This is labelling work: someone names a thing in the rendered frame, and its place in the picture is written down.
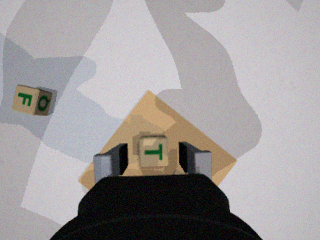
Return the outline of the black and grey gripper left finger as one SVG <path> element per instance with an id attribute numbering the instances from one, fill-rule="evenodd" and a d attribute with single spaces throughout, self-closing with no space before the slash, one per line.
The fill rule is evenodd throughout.
<path id="1" fill-rule="evenodd" d="M 122 176 L 128 166 L 128 144 L 120 143 L 93 159 L 95 184 L 104 177 Z"/>

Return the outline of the tan wooden block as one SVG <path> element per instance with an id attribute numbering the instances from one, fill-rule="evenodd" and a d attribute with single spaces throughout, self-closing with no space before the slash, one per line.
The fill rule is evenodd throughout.
<path id="1" fill-rule="evenodd" d="M 139 166 L 167 166 L 168 138 L 165 135 L 139 138 Z"/>
<path id="2" fill-rule="evenodd" d="M 52 92 L 18 84 L 12 110 L 37 116 L 47 116 Z"/>

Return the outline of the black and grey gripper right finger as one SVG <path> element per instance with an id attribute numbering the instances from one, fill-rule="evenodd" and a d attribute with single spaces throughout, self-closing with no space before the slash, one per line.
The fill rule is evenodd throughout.
<path id="1" fill-rule="evenodd" d="M 204 174 L 212 180 L 212 152 L 179 142 L 179 164 L 188 174 Z"/>

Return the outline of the tan flat mat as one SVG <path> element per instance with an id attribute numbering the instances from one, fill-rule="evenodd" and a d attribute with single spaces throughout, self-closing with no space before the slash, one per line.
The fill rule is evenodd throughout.
<path id="1" fill-rule="evenodd" d="M 138 138 L 155 135 L 165 135 L 168 138 L 168 165 L 141 167 Z M 179 141 L 187 141 L 200 150 L 212 152 L 212 181 L 217 186 L 237 162 L 233 156 L 149 90 L 99 153 L 105 153 L 120 143 L 128 143 L 129 165 L 122 176 L 185 174 L 179 164 Z M 78 182 L 88 190 L 95 185 L 93 161 Z"/>

